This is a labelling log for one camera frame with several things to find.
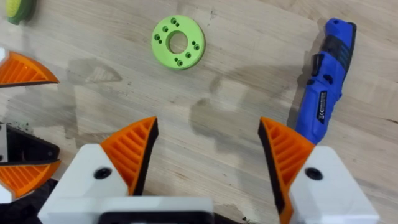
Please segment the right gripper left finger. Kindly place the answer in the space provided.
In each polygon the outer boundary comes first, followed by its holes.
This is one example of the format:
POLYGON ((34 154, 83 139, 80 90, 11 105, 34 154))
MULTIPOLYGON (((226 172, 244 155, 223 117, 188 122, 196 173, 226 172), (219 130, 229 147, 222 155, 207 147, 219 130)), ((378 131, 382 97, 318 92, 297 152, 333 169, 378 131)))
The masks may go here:
POLYGON ((148 212, 158 198, 141 197, 159 134, 155 116, 82 146, 39 212, 40 218, 98 218, 106 212, 148 212))

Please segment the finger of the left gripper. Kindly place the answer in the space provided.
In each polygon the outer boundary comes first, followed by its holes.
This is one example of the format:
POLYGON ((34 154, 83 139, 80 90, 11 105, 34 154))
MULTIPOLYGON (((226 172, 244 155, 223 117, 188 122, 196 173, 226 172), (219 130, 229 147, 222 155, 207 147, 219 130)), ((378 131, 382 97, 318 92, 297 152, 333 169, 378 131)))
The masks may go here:
POLYGON ((38 61, 1 47, 1 88, 59 83, 38 61))
POLYGON ((1 203, 31 194, 60 165, 60 148, 12 126, 1 124, 1 203))

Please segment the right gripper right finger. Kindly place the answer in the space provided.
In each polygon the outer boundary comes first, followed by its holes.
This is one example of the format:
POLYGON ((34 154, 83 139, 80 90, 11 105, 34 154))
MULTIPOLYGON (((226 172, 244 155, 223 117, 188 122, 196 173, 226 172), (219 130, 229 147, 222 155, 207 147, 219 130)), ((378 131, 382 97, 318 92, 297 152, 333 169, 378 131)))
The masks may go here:
POLYGON ((282 224, 375 224, 376 209, 328 146, 262 117, 258 135, 282 224))

